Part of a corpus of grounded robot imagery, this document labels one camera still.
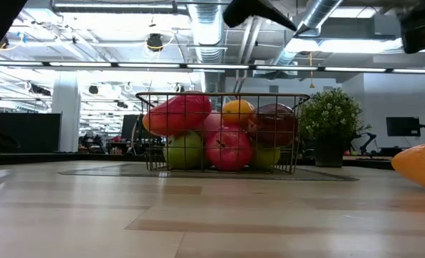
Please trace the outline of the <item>silver spiral air duct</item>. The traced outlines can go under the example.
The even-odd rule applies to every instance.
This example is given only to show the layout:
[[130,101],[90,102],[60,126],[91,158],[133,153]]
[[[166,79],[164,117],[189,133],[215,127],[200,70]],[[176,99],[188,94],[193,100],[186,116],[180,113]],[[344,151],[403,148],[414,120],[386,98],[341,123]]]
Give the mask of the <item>silver spiral air duct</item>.
[[295,44],[300,43],[302,38],[319,37],[321,26],[330,15],[343,3],[344,0],[309,0],[303,17],[299,20],[297,29],[283,50],[274,58],[271,65],[290,65],[299,50]]

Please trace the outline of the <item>black aluminium table frame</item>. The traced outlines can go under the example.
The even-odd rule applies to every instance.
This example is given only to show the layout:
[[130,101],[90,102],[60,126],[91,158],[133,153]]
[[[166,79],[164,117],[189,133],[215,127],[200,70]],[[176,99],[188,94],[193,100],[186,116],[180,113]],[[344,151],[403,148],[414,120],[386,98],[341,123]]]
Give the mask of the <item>black aluminium table frame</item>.
[[[81,154],[81,153],[2,153],[0,154],[0,165],[14,165],[25,163],[50,163],[65,161],[124,161],[143,162],[144,156],[112,156],[105,154]],[[374,168],[393,170],[389,160],[377,159],[352,159],[343,160],[344,166],[355,166],[362,168]]]

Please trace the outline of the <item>pink peach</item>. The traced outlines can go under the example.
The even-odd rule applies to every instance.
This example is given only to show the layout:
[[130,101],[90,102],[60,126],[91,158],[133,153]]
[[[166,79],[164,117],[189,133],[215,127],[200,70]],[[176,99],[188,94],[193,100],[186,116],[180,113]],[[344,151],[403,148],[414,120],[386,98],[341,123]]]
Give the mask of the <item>pink peach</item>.
[[224,113],[212,110],[209,115],[200,122],[193,131],[197,133],[204,142],[207,142],[216,133],[222,130],[229,131],[229,127],[223,121]]

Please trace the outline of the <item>black office partition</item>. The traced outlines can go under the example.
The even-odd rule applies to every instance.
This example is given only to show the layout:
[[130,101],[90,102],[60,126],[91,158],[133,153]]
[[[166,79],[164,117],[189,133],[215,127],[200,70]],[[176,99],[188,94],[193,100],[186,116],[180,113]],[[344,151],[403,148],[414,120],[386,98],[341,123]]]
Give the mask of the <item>black office partition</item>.
[[56,152],[61,122],[59,113],[0,113],[0,152]]

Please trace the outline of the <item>light green apple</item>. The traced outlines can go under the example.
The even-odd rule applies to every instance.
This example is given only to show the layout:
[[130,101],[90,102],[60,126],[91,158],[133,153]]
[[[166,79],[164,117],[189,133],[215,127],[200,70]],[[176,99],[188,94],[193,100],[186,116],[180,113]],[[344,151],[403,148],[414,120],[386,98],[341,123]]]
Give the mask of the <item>light green apple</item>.
[[183,135],[171,136],[163,148],[163,156],[170,168],[200,169],[206,160],[201,137],[189,131]]

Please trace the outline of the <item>white building pillar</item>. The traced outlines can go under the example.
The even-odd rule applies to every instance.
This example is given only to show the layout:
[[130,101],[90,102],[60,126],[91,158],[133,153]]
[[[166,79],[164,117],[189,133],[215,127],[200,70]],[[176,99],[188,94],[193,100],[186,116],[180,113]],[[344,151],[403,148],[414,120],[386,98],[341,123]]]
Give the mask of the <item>white building pillar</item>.
[[52,112],[61,114],[59,151],[78,152],[81,94],[77,73],[56,72]]

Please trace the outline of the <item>silver ribbed air duct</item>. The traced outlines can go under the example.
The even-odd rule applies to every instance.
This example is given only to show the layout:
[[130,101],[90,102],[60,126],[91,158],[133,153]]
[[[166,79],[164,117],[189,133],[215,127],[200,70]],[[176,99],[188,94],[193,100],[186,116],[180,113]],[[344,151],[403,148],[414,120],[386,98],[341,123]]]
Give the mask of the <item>silver ribbed air duct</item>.
[[218,65],[224,61],[224,21],[221,5],[189,4],[193,40],[198,63]]

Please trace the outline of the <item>small potted green plant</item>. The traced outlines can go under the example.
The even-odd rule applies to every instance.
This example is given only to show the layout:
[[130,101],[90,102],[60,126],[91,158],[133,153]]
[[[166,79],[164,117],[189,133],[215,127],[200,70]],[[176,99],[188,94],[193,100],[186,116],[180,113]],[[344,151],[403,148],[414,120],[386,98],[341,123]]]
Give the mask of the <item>small potted green plant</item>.
[[303,105],[300,134],[312,143],[316,166],[343,165],[343,154],[350,148],[350,142],[371,128],[361,113],[359,103],[340,88],[316,92]]

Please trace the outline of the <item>yellow-green pear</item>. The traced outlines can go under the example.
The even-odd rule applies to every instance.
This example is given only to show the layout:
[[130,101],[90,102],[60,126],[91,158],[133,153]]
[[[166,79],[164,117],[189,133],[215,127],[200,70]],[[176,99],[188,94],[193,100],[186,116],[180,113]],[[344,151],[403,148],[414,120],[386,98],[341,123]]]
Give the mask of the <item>yellow-green pear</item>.
[[281,156],[281,149],[268,147],[261,144],[257,144],[254,149],[254,153],[249,167],[258,170],[267,170],[272,168],[279,161]]

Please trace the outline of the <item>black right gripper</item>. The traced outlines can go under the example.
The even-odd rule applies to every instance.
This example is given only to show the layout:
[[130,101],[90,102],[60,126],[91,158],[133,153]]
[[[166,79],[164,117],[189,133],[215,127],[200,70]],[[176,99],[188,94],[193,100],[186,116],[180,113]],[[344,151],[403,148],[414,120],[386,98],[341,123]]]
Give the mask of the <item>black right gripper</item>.
[[425,50],[425,4],[415,6],[400,18],[403,50],[414,54]]

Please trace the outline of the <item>black computer monitor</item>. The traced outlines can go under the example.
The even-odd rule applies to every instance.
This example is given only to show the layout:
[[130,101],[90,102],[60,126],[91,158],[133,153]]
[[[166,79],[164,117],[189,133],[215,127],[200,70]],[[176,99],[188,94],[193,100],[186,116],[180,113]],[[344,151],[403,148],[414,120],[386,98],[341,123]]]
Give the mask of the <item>black computer monitor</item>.
[[386,128],[389,137],[419,137],[421,135],[418,117],[387,117]]

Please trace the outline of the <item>dark red apple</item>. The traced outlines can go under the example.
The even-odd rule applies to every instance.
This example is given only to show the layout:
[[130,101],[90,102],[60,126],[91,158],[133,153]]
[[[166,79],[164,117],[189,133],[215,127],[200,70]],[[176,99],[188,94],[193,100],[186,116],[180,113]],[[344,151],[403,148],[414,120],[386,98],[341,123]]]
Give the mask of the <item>dark red apple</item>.
[[292,144],[298,121],[292,108],[274,103],[254,109],[247,123],[247,135],[267,147],[285,147]]

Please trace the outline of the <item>dark standing screen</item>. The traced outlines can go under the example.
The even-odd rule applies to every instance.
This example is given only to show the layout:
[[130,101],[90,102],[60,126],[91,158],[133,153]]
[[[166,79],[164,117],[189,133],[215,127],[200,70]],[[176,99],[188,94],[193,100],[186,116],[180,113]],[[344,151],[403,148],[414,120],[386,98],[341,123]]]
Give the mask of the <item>dark standing screen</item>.
[[140,115],[124,115],[121,138],[130,140],[143,132]]

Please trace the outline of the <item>yellow mango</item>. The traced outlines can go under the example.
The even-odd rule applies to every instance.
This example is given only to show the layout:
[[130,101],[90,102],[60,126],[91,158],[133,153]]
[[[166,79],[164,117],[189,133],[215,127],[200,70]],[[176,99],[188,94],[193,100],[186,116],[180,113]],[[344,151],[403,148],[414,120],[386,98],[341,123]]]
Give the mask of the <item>yellow mango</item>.
[[222,108],[222,122],[225,126],[247,126],[254,106],[246,100],[232,100]]

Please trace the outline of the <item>orange-yellow mango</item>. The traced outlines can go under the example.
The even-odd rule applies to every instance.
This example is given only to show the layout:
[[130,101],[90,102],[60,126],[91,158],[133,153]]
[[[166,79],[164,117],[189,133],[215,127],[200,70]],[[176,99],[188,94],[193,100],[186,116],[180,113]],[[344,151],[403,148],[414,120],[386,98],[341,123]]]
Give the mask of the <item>orange-yellow mango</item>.
[[391,160],[395,171],[425,187],[425,144],[401,151]]

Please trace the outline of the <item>grey dark-bordered baking mat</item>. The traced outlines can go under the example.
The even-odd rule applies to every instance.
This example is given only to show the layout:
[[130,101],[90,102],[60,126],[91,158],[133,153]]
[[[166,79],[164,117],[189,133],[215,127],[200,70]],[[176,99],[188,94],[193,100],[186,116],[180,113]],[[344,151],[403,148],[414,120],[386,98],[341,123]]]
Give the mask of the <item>grey dark-bordered baking mat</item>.
[[70,176],[122,176],[122,177],[146,177],[146,178],[204,178],[204,179],[242,179],[242,180],[265,180],[265,181],[344,181],[354,182],[358,178],[340,176],[333,173],[313,171],[306,168],[296,167],[294,173],[288,170],[270,169],[268,171],[255,171],[246,167],[241,172],[221,172],[211,168],[210,170],[168,170],[165,166],[150,171],[141,163],[127,163],[115,166],[103,166],[98,168],[84,168],[59,172]]

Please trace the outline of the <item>red mango with orange end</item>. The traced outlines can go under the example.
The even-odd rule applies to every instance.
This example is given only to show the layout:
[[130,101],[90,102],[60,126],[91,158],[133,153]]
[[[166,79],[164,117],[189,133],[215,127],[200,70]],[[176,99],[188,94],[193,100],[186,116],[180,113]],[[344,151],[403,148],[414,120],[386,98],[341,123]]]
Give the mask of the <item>red mango with orange end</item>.
[[151,107],[143,116],[143,126],[152,135],[181,135],[194,129],[211,111],[211,101],[206,95],[177,95]]

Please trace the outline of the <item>bright red apple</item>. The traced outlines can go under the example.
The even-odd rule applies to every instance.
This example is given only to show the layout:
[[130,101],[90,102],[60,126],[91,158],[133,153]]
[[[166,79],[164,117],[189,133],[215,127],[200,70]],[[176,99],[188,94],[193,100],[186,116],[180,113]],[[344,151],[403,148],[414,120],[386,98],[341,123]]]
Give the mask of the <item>bright red apple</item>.
[[206,141],[206,157],[220,171],[241,170],[253,154],[249,136],[236,126],[224,126]]

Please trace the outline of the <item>long linear ceiling light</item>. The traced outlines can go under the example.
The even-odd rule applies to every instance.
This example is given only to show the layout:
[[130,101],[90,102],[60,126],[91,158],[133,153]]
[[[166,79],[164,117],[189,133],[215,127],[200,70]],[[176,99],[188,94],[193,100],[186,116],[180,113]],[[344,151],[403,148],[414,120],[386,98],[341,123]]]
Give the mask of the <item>long linear ceiling light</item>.
[[255,64],[184,64],[184,63],[139,63],[139,62],[36,62],[0,60],[0,67],[50,69],[50,70],[200,70],[200,71],[268,71],[268,72],[360,72],[403,75],[425,75],[420,68],[385,67],[323,67],[323,66],[274,66]]

